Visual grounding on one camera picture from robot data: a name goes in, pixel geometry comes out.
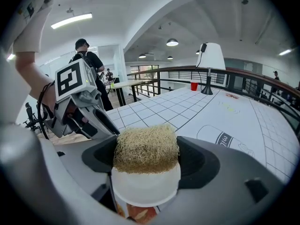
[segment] black holder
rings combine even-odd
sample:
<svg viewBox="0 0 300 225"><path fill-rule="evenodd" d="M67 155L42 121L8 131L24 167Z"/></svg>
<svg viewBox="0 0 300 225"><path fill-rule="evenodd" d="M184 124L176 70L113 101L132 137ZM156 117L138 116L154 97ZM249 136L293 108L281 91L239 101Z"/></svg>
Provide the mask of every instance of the black holder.
<svg viewBox="0 0 300 225"><path fill-rule="evenodd" d="M206 95L212 95L212 91L211 91L211 88L210 88L210 81L211 81L211 76L207 76L207 79L206 79L206 86L205 88L201 91L201 93L203 94L206 94Z"/></svg>

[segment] cup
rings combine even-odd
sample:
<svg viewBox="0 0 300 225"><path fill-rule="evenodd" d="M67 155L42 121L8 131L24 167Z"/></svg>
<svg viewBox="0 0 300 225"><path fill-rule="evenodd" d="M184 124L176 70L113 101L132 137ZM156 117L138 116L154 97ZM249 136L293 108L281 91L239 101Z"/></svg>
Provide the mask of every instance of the cup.
<svg viewBox="0 0 300 225"><path fill-rule="evenodd" d="M197 91L197 87L198 87L198 82L191 81L191 90L192 91Z"/></svg>

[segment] railing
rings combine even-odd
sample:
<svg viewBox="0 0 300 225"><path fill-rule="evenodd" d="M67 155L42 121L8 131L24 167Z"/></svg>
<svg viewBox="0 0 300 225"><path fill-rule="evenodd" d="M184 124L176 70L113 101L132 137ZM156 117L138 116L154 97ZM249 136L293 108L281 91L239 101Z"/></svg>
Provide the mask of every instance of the railing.
<svg viewBox="0 0 300 225"><path fill-rule="evenodd" d="M196 69L192 66L165 67L127 74L127 76L131 76L131 78L129 78L130 80L145 80L145 78L136 78L136 75L152 74L152 77L154 77L154 74L156 74L157 78L147 79L147 81L136 85L138 96L152 97L159 95L162 90L172 90L170 87L162 87L161 82L190 83L191 80L196 80L199 81L198 84L205 85L207 72L207 68ZM164 74L166 79L161 79L161 74ZM297 110L298 108L295 107L295 104L299 104L300 101L299 91L270 77L236 68L228 67L226 70L211 69L210 75L211 87L247 96L266 105L275 107L284 115L294 132L299 135L300 112ZM279 91L281 96L275 94L273 92L274 89Z"/></svg>

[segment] backpack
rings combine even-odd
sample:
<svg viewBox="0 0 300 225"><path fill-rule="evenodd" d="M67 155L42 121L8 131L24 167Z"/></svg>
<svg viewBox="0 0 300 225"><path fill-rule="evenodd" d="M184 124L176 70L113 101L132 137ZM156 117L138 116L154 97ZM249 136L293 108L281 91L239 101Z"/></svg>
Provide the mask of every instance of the backpack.
<svg viewBox="0 0 300 225"><path fill-rule="evenodd" d="M74 62L74 61L82 58L86 62L86 64L89 65L89 67L91 68L91 71L92 71L92 74L93 74L93 78L94 78L94 80L96 80L98 78L97 71L96 71L96 68L93 66L93 63L91 62L91 60L89 60L89 58L86 56L88 54L88 52L89 51L87 51L85 53L85 55L83 55L80 52L76 53L75 56L72 57L72 59L70 60L70 62Z"/></svg>

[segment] table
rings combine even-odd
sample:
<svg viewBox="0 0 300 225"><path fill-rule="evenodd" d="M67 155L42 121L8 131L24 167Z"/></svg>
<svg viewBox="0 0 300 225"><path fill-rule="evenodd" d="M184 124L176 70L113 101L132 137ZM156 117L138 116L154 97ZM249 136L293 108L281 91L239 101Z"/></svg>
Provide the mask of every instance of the table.
<svg viewBox="0 0 300 225"><path fill-rule="evenodd" d="M181 88L107 114L120 131L167 123L177 135L240 150L288 182L299 160L300 145L284 116L247 97L212 91L213 95L204 95Z"/></svg>
<svg viewBox="0 0 300 225"><path fill-rule="evenodd" d="M136 102L137 100L136 100L136 94L135 94L135 85L142 83L142 82L144 82L144 80L119 82L119 83L115 84L114 86L111 86L111 89L116 89L120 106L126 105L122 88L131 86L133 99Z"/></svg>

